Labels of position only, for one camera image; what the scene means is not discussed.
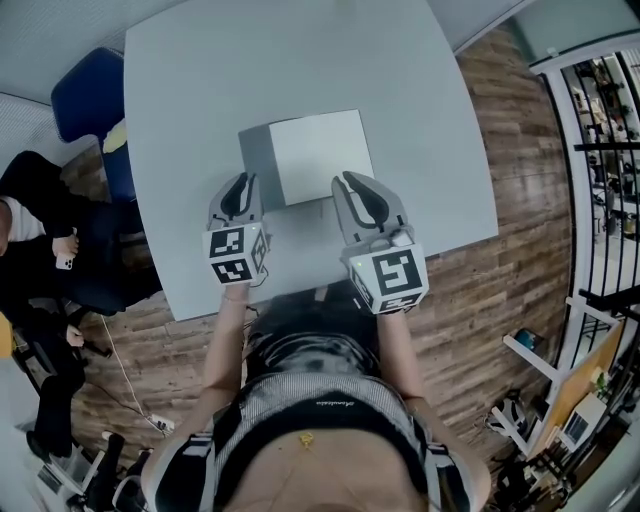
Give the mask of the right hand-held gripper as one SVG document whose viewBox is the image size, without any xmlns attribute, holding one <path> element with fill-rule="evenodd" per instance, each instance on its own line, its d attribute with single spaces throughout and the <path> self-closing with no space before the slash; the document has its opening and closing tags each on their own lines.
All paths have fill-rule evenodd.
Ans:
<svg viewBox="0 0 640 512">
<path fill-rule="evenodd" d="M 405 226 L 400 197 L 376 179 L 344 171 L 332 197 L 348 246 L 341 260 L 374 315 L 408 311 L 429 291 L 422 246 Z"/>
</svg>

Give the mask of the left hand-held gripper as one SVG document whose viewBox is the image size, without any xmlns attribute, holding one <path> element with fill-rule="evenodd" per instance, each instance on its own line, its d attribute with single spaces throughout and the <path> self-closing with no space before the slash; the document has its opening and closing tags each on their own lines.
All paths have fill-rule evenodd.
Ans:
<svg viewBox="0 0 640 512">
<path fill-rule="evenodd" d="M 247 193 L 248 219 L 235 217 L 243 212 Z M 229 179 L 209 204 L 208 229 L 202 235 L 203 252 L 222 286 L 254 284 L 267 275 L 265 268 L 269 242 L 263 223 L 264 208 L 256 174 L 240 173 Z"/>
</svg>

